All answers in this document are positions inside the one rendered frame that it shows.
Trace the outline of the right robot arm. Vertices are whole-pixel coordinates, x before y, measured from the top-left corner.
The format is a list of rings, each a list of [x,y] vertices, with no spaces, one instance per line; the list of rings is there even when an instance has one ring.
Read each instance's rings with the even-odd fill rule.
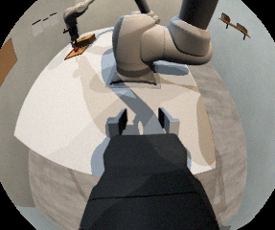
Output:
[[[83,3],[77,4],[75,7],[65,9],[64,15],[67,16],[67,18],[64,18],[65,24],[72,22],[72,20],[76,20],[76,18],[79,18],[79,16],[83,15],[84,12],[87,11],[88,5],[90,5],[94,0],[86,0],[83,1]],[[86,4],[84,4],[86,3]],[[155,12],[149,11],[149,5],[146,3],[146,0],[136,0],[136,4],[138,9],[140,11],[133,11],[130,14],[147,14],[151,15],[152,18],[155,18],[156,24],[160,23],[160,18],[159,16],[155,15]],[[87,7],[86,7],[87,5]]]

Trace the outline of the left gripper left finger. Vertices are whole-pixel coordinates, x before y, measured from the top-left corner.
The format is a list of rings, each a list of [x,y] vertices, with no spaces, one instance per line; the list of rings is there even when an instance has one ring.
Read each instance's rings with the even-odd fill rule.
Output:
[[[114,120],[109,120],[107,123],[107,129],[109,129],[109,137],[114,135],[122,135],[123,130],[126,130],[126,122],[128,122],[128,116],[126,115],[126,108],[122,108],[121,112]]]

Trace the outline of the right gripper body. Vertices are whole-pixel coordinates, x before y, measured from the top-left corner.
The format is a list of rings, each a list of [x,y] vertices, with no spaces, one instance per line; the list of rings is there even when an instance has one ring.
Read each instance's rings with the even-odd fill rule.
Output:
[[[69,32],[69,35],[71,36],[72,41],[76,41],[76,39],[80,37],[79,30],[77,30],[76,24],[77,24],[77,19],[72,20],[72,22],[65,24],[65,26],[67,26],[67,31],[64,30],[63,32],[64,34],[67,34],[67,32]]]

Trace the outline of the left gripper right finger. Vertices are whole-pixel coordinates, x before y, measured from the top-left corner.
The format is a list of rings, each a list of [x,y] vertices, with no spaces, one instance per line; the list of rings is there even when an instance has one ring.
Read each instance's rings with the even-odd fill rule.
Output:
[[[179,119],[174,119],[164,107],[159,107],[159,123],[165,133],[179,134]]]

